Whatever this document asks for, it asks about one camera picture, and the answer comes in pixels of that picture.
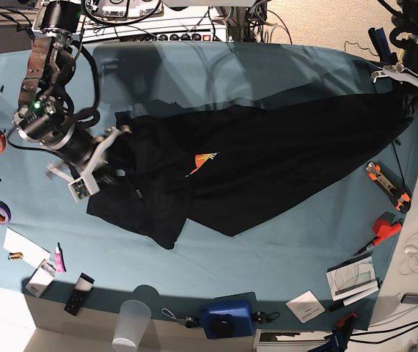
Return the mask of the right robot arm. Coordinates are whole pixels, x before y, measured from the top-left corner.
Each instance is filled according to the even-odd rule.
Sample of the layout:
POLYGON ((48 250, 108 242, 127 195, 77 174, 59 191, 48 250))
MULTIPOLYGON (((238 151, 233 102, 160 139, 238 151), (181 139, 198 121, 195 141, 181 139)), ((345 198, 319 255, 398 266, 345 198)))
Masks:
POLYGON ((43 12, 27 64, 26 77, 12 117, 12 131, 30 142, 28 151, 42 152, 60 159, 47 169, 67 181, 75 201, 99 192, 101 182, 114 182, 107 151, 115 140, 130 132, 127 125, 111 127, 103 135, 92 136, 89 128, 100 120, 98 67, 76 31, 84 31, 79 21, 90 13, 84 1, 49 1, 43 12), (79 56, 92 72, 93 104, 75 110, 65 87, 73 78, 79 56))

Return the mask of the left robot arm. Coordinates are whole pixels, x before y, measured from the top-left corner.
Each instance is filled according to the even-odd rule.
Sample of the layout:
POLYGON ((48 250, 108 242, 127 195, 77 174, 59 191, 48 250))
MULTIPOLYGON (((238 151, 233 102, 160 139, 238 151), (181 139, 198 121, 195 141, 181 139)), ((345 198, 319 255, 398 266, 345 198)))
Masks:
POLYGON ((400 57, 391 56, 380 70, 372 73, 371 79, 387 77, 418 87, 418 1, 398 1, 398 10, 386 1, 379 4, 392 14, 394 29, 389 41, 403 53, 400 57))

